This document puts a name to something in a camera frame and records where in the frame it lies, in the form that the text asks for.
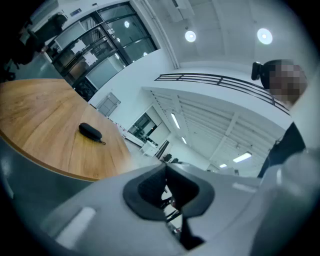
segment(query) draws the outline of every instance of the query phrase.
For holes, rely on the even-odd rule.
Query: ceiling light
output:
[[[176,119],[175,114],[171,113],[171,116],[172,116],[172,118],[173,118],[173,121],[174,121],[176,127],[178,127],[178,129],[180,129],[180,126],[179,126],[179,124],[178,124],[178,121],[177,121],[177,119]]]
[[[236,162],[236,163],[239,163],[239,162],[241,162],[241,161],[243,161],[245,159],[248,159],[250,157],[252,157],[252,154],[249,153],[249,152],[246,152],[243,155],[240,155],[239,157],[233,159],[233,161]]]
[[[193,31],[187,31],[184,37],[188,42],[194,42],[197,38],[195,32]]]
[[[257,32],[258,39],[261,43],[269,45],[272,42],[272,34],[266,28],[260,28]]]

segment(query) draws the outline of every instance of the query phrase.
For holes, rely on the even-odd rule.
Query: white cabinet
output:
[[[156,146],[152,144],[150,141],[147,141],[140,149],[140,151],[143,153],[143,155],[153,157],[159,151],[159,149],[156,148]]]

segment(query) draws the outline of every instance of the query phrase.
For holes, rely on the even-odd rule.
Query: black case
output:
[[[98,131],[97,129],[93,128],[91,125],[87,124],[86,122],[82,122],[79,125],[79,132],[86,136],[87,138],[95,141],[95,142],[99,142],[99,143],[104,143],[103,141],[101,141],[102,138],[102,134],[100,131]]]

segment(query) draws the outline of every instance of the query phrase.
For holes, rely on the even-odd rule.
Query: glass wall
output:
[[[86,101],[118,72],[157,49],[128,2],[90,13],[48,46],[52,64]]]

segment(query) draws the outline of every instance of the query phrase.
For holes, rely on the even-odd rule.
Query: linear light fixture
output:
[[[175,114],[174,114],[174,113],[171,113],[171,116],[172,116],[172,118],[173,118],[173,121],[174,121],[176,127],[178,127],[178,129],[180,129],[180,126],[179,126],[179,124],[178,124],[178,121],[177,121],[177,119],[176,119]]]
[[[243,161],[245,159],[248,159],[250,157],[252,157],[252,154],[249,153],[249,152],[246,152],[243,155],[240,155],[239,157],[233,159],[233,161],[236,162],[236,163],[239,163],[239,162],[241,162],[241,161]]]

